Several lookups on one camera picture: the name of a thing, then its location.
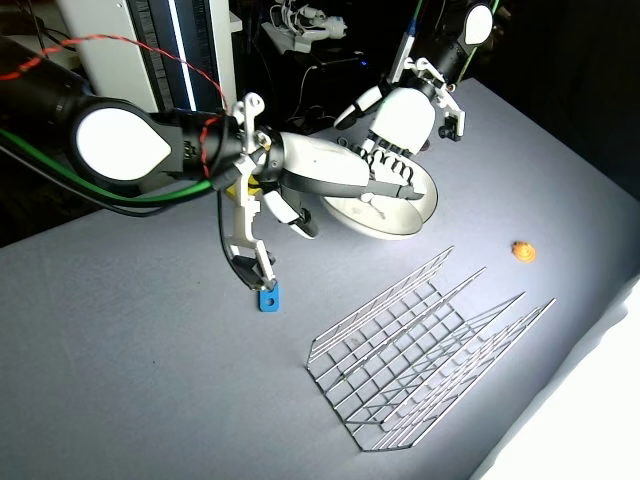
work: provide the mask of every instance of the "blue tag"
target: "blue tag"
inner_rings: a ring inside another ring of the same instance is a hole
[[[280,310],[280,284],[276,283],[273,290],[258,292],[258,307],[262,312],[277,312]]]

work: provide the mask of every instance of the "metal wire rack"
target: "metal wire rack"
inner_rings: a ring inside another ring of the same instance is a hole
[[[311,344],[307,370],[364,451],[418,443],[553,304],[497,330],[523,295],[465,320],[432,283],[453,247],[378,295]]]

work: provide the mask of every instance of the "orange object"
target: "orange object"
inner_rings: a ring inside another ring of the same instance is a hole
[[[514,242],[511,246],[511,252],[521,262],[531,263],[536,259],[536,249],[527,242]]]

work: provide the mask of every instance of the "red wire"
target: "red wire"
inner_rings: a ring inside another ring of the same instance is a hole
[[[203,71],[202,69],[200,69],[198,67],[195,67],[195,66],[191,65],[186,60],[182,60],[180,57],[176,57],[175,55],[172,55],[169,52],[167,52],[165,50],[162,50],[161,48],[152,47],[150,45],[147,45],[146,43],[139,42],[138,40],[132,40],[130,38],[123,37],[122,35],[106,35],[104,33],[94,33],[92,35],[87,35],[87,36],[84,36],[84,37],[68,38],[68,39],[61,40],[59,44],[57,44],[57,45],[55,45],[53,47],[47,47],[47,48],[42,49],[40,51],[40,55],[49,55],[49,54],[52,54],[52,53],[58,53],[58,52],[61,52],[64,49],[64,47],[68,47],[70,45],[77,45],[79,43],[86,42],[88,40],[119,40],[119,41],[122,41],[122,42],[127,42],[127,43],[131,43],[133,45],[137,45],[138,47],[144,48],[145,50],[148,50],[150,52],[159,53],[160,55],[164,55],[165,57],[170,58],[171,60],[175,60],[176,62],[180,62],[183,65],[186,65],[187,68],[189,68],[190,70],[193,70],[198,75],[203,77],[209,83],[211,83],[216,88],[218,93],[220,93],[220,98],[222,99],[222,104],[224,106],[225,111],[228,111],[228,109],[229,109],[228,108],[228,104],[227,104],[227,99],[225,98],[224,93],[222,92],[222,88],[205,71]],[[13,72],[9,72],[9,73],[5,73],[5,74],[0,75],[0,81],[2,81],[2,80],[15,80],[17,78],[20,78],[23,74],[25,74],[26,72],[28,72],[32,68],[34,68],[34,67],[38,66],[40,63],[42,63],[42,60],[43,60],[43,57],[35,56],[35,57],[27,60],[23,64],[18,65],[18,68],[16,70],[14,70]],[[207,166],[207,149],[206,149],[206,147],[204,145],[204,141],[207,138],[207,134],[209,132],[209,126],[214,124],[214,123],[216,123],[219,119],[220,119],[219,115],[207,119],[205,121],[204,125],[202,126],[202,132],[200,133],[200,161],[202,162],[202,169],[203,169],[205,178],[210,178],[211,172],[209,171],[209,167]]]

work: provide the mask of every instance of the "tabletop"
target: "tabletop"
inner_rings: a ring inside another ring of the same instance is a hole
[[[418,235],[362,236],[313,199],[313,241],[259,215],[278,313],[228,270],[213,197],[1,249],[0,478],[468,478],[640,271],[640,204],[479,83],[455,95],[463,140],[432,138],[417,158],[439,192]],[[362,453],[305,371],[310,343],[451,245],[436,283],[487,267],[464,308],[522,291],[513,315],[557,302],[423,442]]]

